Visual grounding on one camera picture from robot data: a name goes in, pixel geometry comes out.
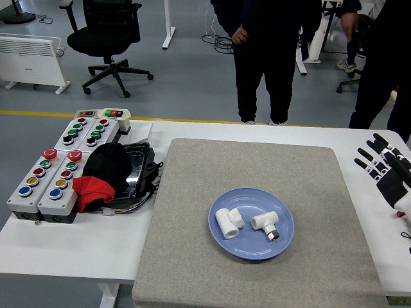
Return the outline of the person's hand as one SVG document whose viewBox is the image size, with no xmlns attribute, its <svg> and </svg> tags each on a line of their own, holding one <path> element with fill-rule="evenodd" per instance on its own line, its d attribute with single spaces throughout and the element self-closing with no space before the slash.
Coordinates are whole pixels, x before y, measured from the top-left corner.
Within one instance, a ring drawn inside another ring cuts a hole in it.
<svg viewBox="0 0 411 308">
<path fill-rule="evenodd" d="M 249 38 L 248 32 L 241 25 L 231 36 L 231 40 L 235 45 L 241 45 L 245 43 Z"/>
<path fill-rule="evenodd" d="M 346 35 L 358 32 L 359 16 L 356 12 L 344 13 L 340 17 L 340 23 Z"/>
</svg>

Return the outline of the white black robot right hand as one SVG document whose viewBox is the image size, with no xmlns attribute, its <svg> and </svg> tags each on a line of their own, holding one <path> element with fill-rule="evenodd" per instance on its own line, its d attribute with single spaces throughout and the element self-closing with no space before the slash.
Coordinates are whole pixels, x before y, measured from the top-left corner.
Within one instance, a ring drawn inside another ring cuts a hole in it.
<svg viewBox="0 0 411 308">
<path fill-rule="evenodd" d="M 376 187 L 397 216 L 409 219 L 410 160 L 378 133 L 374 133 L 373 137 L 374 140 L 367 141 L 367 145 L 380 158 L 358 148 L 358 153 L 367 161 L 355 158 L 354 162 L 376 182 Z"/>
</svg>

